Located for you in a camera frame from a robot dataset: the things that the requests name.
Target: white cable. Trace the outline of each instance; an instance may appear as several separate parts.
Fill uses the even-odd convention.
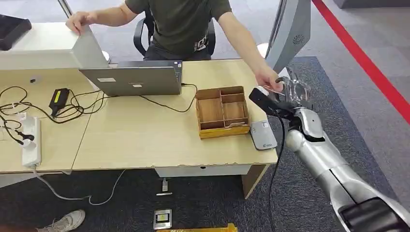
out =
[[[38,175],[38,173],[37,173],[37,171],[36,171],[36,167],[33,168],[33,173],[34,173],[34,175],[35,175],[39,180],[41,180],[43,183],[45,183],[45,184],[50,188],[50,190],[54,193],[54,195],[55,195],[56,197],[58,197],[58,198],[60,198],[60,199],[68,200],[68,201],[79,201],[79,200],[84,200],[84,199],[88,198],[88,203],[89,203],[90,205],[102,205],[102,204],[107,203],[107,202],[108,202],[109,200],[111,200],[111,198],[113,197],[115,188],[116,188],[116,186],[117,186],[117,183],[118,183],[119,179],[121,178],[122,174],[124,174],[125,170],[126,170],[126,169],[124,169],[124,170],[121,172],[121,174],[118,176],[118,178],[117,178],[117,180],[116,180],[116,182],[115,182],[115,184],[114,184],[114,186],[113,186],[113,190],[112,190],[112,192],[111,192],[111,196],[110,196],[105,202],[102,202],[102,203],[92,203],[92,202],[91,202],[91,197],[92,197],[92,196],[86,196],[86,197],[83,197],[83,198],[68,198],[68,197],[63,197],[63,196],[59,195],[59,194],[54,190],[54,188],[53,188],[46,180],[44,180],[41,176]]]
[[[117,183],[118,183],[119,179],[121,178],[122,174],[124,174],[125,170],[126,170],[126,169],[124,169],[124,170],[121,172],[121,174],[118,176],[118,178],[117,178],[117,180],[116,180],[116,182],[115,182],[115,184],[114,184],[114,186],[113,186],[113,191],[111,192],[110,198],[108,198],[105,202],[102,202],[102,203],[91,203],[91,197],[92,197],[92,196],[90,196],[89,199],[88,199],[88,203],[90,203],[90,205],[102,205],[102,204],[107,203],[109,200],[111,200],[111,198],[112,198],[113,195],[114,195],[115,187],[117,186]]]

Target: gray carpet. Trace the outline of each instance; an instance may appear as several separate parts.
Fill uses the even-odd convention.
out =
[[[299,78],[311,85],[316,110],[342,156],[365,180],[396,198],[318,60],[295,58],[291,65]],[[281,141],[278,120],[270,118],[270,122],[277,140]],[[283,155],[272,195],[271,217],[276,231],[338,231],[329,203],[300,160],[288,150]],[[39,180],[31,179],[0,189],[0,224],[40,227],[82,208],[87,217],[76,231],[148,232],[153,230],[153,211],[171,208],[175,229],[222,227],[233,222],[240,232],[267,232],[270,231],[267,192],[272,171],[273,167],[245,201],[239,176],[172,178],[169,184],[174,194],[157,197],[155,193],[160,191],[161,180],[155,171],[128,170],[112,200],[102,206],[59,200]],[[45,178],[65,196],[92,194],[93,201],[99,202],[109,196],[119,173],[119,170],[83,171]]]

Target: man's arm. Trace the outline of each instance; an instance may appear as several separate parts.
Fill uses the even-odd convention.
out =
[[[219,17],[218,23],[231,45],[255,74],[258,84],[268,85],[281,91],[282,85],[275,83],[278,74],[267,65],[259,53],[251,33],[236,19],[234,14],[232,12],[224,13]]]
[[[82,26],[84,25],[102,24],[118,27],[131,22],[136,16],[137,14],[132,12],[123,3],[119,7],[111,7],[104,10],[77,12],[67,20],[66,25],[75,33],[81,34]]]

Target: electrical outlet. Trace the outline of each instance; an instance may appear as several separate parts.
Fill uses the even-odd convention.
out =
[[[34,140],[23,140],[22,165],[32,167],[41,163],[41,122],[37,117],[28,116],[27,113],[20,115],[23,134],[34,135]]]

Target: shoe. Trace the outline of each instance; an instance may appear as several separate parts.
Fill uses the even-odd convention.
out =
[[[53,224],[44,227],[39,231],[44,232],[68,232],[76,229],[83,223],[86,218],[86,213],[84,210],[73,211],[60,219],[59,221],[53,222]]]

